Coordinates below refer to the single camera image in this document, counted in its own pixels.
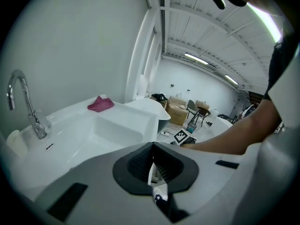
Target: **forearm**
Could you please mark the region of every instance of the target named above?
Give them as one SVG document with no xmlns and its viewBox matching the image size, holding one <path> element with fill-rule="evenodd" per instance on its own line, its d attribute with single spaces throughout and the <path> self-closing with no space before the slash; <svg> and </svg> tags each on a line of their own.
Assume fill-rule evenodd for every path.
<svg viewBox="0 0 300 225">
<path fill-rule="evenodd" d="M 249 116 L 229 128 L 224 133 L 197 144 L 185 144 L 184 147 L 227 154 L 244 154 L 247 147 L 261 142 L 266 137 L 264 131 L 257 129 L 254 119 Z"/>
</svg>

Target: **sleeve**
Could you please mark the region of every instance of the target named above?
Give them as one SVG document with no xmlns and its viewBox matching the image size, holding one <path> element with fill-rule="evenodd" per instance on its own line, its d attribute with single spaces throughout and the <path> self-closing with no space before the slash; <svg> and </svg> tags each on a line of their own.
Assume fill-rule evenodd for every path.
<svg viewBox="0 0 300 225">
<path fill-rule="evenodd" d="M 268 84 L 266 93 L 263 96 L 263 99 L 266 99 L 266 100 L 271 100 L 271 98 L 268 95 L 268 92 L 282 74 L 282 68 L 281 68 L 282 45 L 283 44 L 276 44 L 274 47 L 274 51 L 272 54 L 270 67 L 269 67 L 269 84 Z"/>
</svg>

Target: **floor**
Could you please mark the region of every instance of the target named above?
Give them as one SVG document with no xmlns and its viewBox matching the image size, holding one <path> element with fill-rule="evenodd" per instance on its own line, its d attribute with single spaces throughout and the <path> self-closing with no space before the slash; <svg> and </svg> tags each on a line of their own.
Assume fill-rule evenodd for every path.
<svg viewBox="0 0 300 225">
<path fill-rule="evenodd" d="M 188 119 L 184 122 L 182 126 L 176 125 L 174 123 L 168 123 L 167 126 L 163 129 L 163 131 L 170 132 L 170 136 L 164 136 L 161 134 L 157 135 L 157 141 L 158 142 L 164 142 L 164 143 L 171 143 L 174 141 L 173 135 L 176 134 L 181 128 L 186 129 L 188 126 L 188 123 L 191 121 L 193 118 L 193 115 L 190 114 Z M 208 116 L 207 118 L 204 119 L 203 125 L 201 127 L 201 122 L 202 119 L 199 118 L 197 121 L 197 128 L 193 132 L 193 136 L 197 138 L 197 143 L 203 142 L 205 140 L 213 138 L 213 134 L 210 131 L 210 126 L 206 122 L 213 122 L 215 118 L 212 118 Z"/>
</svg>

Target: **ceiling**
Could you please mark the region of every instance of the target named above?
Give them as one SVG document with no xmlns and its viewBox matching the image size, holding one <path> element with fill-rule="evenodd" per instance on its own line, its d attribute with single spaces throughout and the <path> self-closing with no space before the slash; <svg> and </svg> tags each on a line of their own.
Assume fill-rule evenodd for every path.
<svg viewBox="0 0 300 225">
<path fill-rule="evenodd" d="M 220 10 L 212 0 L 164 0 L 163 57 L 205 70 L 240 92 L 263 94 L 275 41 L 261 19 L 249 7 L 225 0 Z M 282 21 L 275 23 L 279 30 Z M 192 54 L 210 66 L 184 56 Z M 227 81 L 229 75 L 239 85 Z"/>
</svg>

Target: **chair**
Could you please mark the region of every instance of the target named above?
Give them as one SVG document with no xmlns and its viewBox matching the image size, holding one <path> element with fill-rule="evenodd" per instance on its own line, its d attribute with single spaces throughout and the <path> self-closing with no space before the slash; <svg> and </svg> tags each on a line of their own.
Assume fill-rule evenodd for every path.
<svg viewBox="0 0 300 225">
<path fill-rule="evenodd" d="M 199 116 L 198 117 L 202 118 L 201 127 L 202 127 L 204 119 L 207 118 L 209 115 L 210 115 L 210 111 L 208 111 L 207 109 L 205 109 L 203 107 L 199 108 Z"/>
<path fill-rule="evenodd" d="M 192 100 L 189 100 L 187 103 L 187 110 L 188 110 L 188 115 L 187 115 L 188 118 L 189 113 L 195 115 L 199 109 L 196 107 L 195 103 Z"/>
</svg>

